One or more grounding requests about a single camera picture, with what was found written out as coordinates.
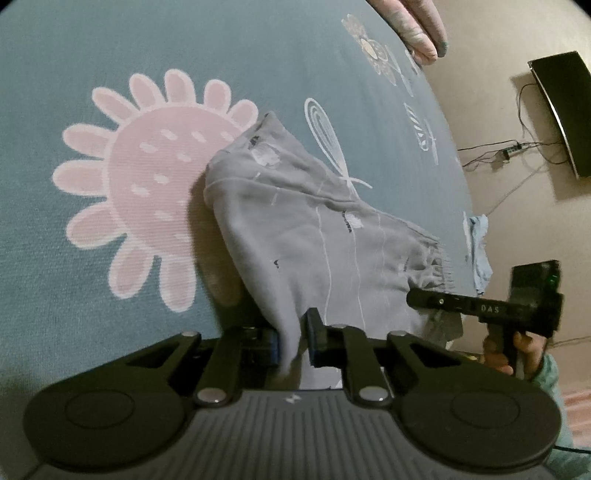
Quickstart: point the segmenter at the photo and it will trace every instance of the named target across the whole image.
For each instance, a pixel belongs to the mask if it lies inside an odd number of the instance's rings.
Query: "teal sleeve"
[[[560,409],[562,422],[556,445],[574,448],[573,433],[569,428],[564,400],[558,387],[558,365],[549,353],[544,354],[542,362],[539,372],[531,382],[545,391]],[[591,480],[591,450],[589,454],[552,450],[544,464],[558,480]]]

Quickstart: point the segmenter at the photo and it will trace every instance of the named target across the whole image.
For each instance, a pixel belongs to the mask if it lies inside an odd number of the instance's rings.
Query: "pink flower pattern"
[[[217,151],[256,121],[258,109],[250,100],[230,108],[230,87],[221,80],[207,82],[203,103],[185,72],[167,71],[164,86],[166,98],[149,77],[132,75],[135,104],[95,88],[95,105],[117,129],[76,124],[63,132],[66,145],[87,157],[59,165],[54,184],[105,198],[75,215],[66,236],[91,249],[126,235],[109,270],[109,286],[120,299],[140,291],[160,257],[160,294],[169,309],[183,312],[193,304],[195,262],[214,299],[231,306],[242,283],[204,204],[204,172]]]

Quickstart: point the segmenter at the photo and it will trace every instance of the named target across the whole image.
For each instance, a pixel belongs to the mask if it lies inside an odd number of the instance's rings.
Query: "logo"
[[[487,307],[486,305],[481,305],[480,311],[484,313],[499,313],[499,307]]]

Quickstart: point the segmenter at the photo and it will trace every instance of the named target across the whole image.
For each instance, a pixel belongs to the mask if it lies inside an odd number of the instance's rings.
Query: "blue bedsheet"
[[[334,137],[316,140],[308,99]],[[449,128],[365,2],[16,0],[0,14],[7,478],[35,463],[20,428],[34,391],[182,330],[213,337],[256,321],[207,213],[195,233],[183,209],[214,150],[271,110],[370,185],[355,182],[364,201],[438,236],[456,291],[473,293],[472,211]],[[188,233],[205,239],[201,272]]]

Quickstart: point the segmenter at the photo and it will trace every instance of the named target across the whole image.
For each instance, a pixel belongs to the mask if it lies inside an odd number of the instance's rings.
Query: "gray sweatpants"
[[[453,291],[437,238],[360,200],[274,113],[216,154],[204,197],[244,285],[280,333],[284,369],[298,356],[299,318],[310,307],[325,324],[371,338],[405,330],[445,346],[462,335],[459,315],[436,323],[406,303],[412,287]],[[339,379],[308,367],[300,386]]]

